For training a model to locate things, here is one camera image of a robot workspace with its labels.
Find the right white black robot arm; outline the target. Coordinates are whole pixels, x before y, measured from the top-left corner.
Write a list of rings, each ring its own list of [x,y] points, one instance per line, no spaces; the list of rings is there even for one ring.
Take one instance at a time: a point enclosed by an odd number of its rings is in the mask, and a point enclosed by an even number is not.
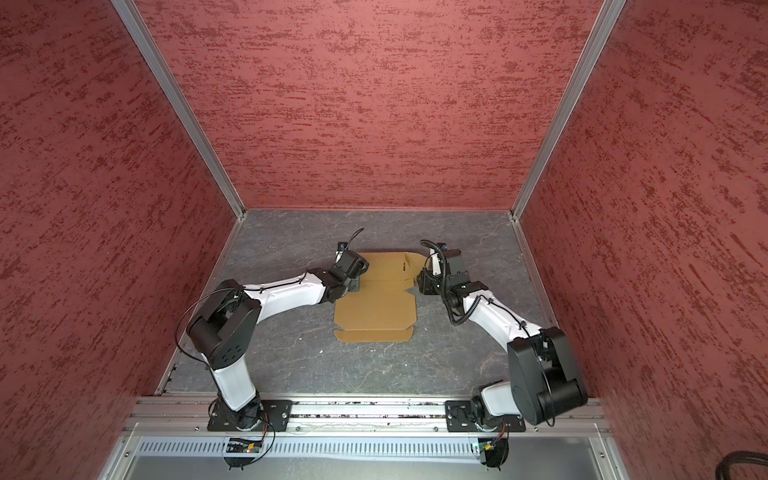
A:
[[[441,299],[453,325],[476,324],[506,352],[509,379],[475,395],[476,423],[487,428],[493,420],[515,415],[531,425],[552,426],[558,416],[588,403],[583,375],[561,329],[524,319],[485,284],[464,274],[434,273],[427,267],[417,283],[420,293]]]

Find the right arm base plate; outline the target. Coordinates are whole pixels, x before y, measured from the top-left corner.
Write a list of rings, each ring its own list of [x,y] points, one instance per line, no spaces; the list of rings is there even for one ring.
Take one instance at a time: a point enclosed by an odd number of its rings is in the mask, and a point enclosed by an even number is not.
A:
[[[492,415],[478,397],[444,403],[447,430],[451,433],[522,433],[526,431],[519,414]]]

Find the brown cardboard box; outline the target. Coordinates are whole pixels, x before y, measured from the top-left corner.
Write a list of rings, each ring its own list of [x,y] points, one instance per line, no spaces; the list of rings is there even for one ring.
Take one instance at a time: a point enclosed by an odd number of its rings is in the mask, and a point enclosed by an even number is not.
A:
[[[359,290],[335,303],[336,338],[344,344],[411,340],[418,320],[411,289],[426,257],[414,252],[364,252],[369,268]]]

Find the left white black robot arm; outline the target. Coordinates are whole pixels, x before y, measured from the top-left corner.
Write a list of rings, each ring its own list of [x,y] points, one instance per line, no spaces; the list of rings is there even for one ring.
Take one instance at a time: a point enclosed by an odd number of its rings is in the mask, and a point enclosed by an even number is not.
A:
[[[265,422],[245,360],[256,326],[290,310],[341,299],[368,268],[366,260],[355,260],[261,285],[226,280],[206,299],[186,332],[217,387],[216,405],[234,428],[250,431]]]

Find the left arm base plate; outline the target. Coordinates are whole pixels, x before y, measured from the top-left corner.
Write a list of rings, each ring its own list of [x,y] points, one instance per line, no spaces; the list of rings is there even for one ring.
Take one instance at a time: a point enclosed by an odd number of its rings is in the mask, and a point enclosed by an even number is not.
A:
[[[294,403],[291,400],[255,398],[240,411],[230,409],[220,398],[209,405],[209,432],[251,434],[264,429],[284,432]]]

